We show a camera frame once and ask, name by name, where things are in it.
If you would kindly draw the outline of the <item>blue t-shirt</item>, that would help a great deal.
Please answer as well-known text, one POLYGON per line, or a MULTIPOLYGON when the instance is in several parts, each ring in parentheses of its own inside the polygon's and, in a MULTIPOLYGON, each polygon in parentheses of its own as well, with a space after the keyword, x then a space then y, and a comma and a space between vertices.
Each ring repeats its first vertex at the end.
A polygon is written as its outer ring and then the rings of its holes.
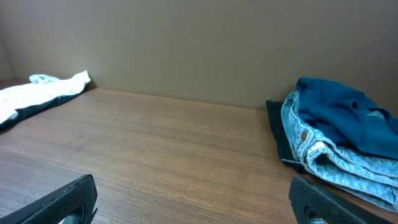
POLYGON ((342 83, 299 78, 296 83, 304 122, 337 146, 397 159, 397 118, 365 93, 342 83))

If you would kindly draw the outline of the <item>white shirt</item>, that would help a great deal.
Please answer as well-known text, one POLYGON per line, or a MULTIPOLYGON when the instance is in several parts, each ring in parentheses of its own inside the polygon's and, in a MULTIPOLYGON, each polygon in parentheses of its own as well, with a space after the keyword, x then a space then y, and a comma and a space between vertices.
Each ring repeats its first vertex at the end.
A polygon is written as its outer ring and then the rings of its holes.
POLYGON ((44 74, 31 75, 29 80, 28 84, 1 90, 1 123, 16 119, 19 109, 82 93, 91 78, 85 70, 66 80, 44 74))

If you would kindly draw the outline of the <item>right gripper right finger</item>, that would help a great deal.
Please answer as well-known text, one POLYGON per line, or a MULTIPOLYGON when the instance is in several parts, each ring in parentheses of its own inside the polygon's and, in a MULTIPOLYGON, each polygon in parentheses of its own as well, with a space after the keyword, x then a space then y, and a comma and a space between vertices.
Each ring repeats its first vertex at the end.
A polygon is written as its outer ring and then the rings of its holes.
POLYGON ((289 200, 298 224, 392 224, 303 177, 293 177, 289 200))

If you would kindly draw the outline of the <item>black folded garment under jeans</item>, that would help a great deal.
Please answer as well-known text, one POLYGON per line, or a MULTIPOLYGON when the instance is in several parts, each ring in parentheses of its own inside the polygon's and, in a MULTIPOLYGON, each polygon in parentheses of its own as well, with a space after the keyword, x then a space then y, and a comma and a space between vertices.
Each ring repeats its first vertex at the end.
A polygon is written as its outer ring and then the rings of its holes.
POLYGON ((281 109, 283 102, 281 101, 266 101, 269 124, 277 144, 277 153, 279 160, 287 166, 293 168, 299 174, 307 174, 304 166, 296 161, 293 157, 292 150, 282 124, 281 109))

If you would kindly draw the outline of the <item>black garment under pile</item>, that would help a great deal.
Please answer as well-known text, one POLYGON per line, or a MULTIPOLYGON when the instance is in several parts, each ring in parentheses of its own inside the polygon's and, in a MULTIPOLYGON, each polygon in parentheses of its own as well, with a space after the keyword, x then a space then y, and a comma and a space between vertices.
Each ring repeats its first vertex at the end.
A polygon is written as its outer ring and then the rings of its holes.
POLYGON ((18 110, 19 114, 18 114, 16 119, 6 121, 5 123, 1 123, 1 131, 9 129, 9 128, 13 127, 14 125, 16 125, 17 123, 20 123, 21 121, 23 121, 25 119, 28 119, 28 118, 30 118, 32 116, 35 116, 35 115, 37 115, 37 114, 39 114, 39 113, 41 113, 41 112, 43 112, 45 110, 48 110, 48 109, 60 106, 60 105, 62 105, 64 103, 67 103, 67 102, 69 102, 70 100, 76 98, 77 96, 79 96, 82 93, 79 93, 79 94, 77 94, 75 96, 66 96, 66 97, 56 98, 56 99, 51 100, 48 103, 44 103, 42 105, 30 106, 30 107, 25 108, 25 109, 19 109, 18 110))

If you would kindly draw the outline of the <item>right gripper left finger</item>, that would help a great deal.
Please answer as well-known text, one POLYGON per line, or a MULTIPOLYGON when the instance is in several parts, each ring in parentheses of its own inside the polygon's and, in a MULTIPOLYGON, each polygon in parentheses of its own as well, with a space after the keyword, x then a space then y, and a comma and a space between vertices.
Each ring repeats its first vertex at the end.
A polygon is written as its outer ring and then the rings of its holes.
POLYGON ((50 194, 1 218, 2 224, 90 224, 97 212, 98 193, 91 174, 83 175, 50 194))

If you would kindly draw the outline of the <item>folded light blue jeans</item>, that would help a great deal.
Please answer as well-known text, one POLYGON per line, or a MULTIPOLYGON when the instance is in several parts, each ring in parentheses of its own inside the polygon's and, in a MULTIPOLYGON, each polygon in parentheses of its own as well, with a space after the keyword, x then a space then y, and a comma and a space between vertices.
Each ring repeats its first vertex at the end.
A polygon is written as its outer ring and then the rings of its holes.
POLYGON ((280 115, 296 164, 363 200, 390 212, 397 212, 397 161, 367 156, 336 146, 298 113, 299 93, 290 93, 280 115))

